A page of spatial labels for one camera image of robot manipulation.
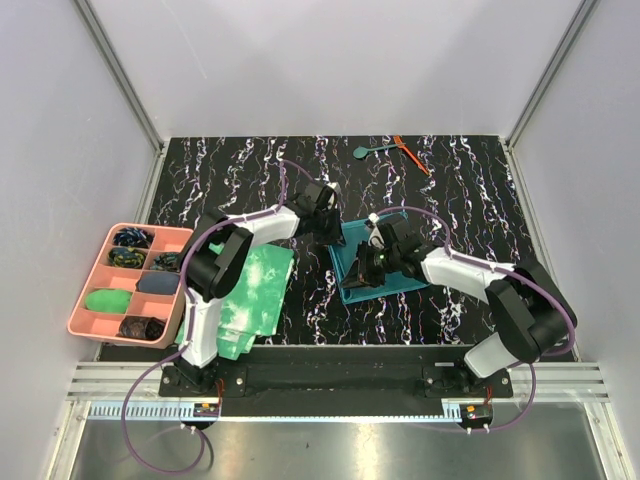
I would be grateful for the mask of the teal satin napkin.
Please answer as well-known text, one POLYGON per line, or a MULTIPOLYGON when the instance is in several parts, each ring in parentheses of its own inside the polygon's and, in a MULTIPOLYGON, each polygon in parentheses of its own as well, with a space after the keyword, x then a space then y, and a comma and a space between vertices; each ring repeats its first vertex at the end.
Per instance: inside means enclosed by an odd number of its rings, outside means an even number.
POLYGON ((365 222, 365 219, 360 219, 343 223, 341 228, 345 244, 343 246, 330 245, 328 247, 342 302, 345 305, 355 304, 425 288, 426 284, 416 279, 407 278, 400 272, 387 274, 385 284, 375 288, 347 289, 341 285, 356 258, 359 243, 367 241, 369 238, 369 231, 365 226, 365 222))

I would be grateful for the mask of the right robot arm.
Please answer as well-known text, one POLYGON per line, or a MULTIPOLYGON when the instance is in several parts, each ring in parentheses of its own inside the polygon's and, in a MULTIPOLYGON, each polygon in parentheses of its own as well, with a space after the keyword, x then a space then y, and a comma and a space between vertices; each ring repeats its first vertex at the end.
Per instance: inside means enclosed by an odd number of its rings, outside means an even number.
POLYGON ((454 384, 466 396, 486 389, 490 376, 545 355, 562 355, 575 341, 577 319, 550 274, 537 260, 492 263, 426 240, 406 217, 372 215, 364 223, 346 289, 379 288, 399 273, 429 286, 458 291, 486 304, 495 331, 464 355, 454 384))

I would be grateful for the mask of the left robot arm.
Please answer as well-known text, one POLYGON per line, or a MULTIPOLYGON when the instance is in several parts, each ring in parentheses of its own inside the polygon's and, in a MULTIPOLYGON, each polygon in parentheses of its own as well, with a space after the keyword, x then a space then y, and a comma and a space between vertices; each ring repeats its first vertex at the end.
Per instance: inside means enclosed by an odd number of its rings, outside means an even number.
POLYGON ((180 254, 180 282, 186 295, 181 358, 188 364, 181 384, 196 396, 215 386, 208 366, 217 356, 223 299, 238 283, 252 248, 310 235, 320 245, 344 245, 338 184, 310 182, 306 188, 265 210, 207 214, 180 254))

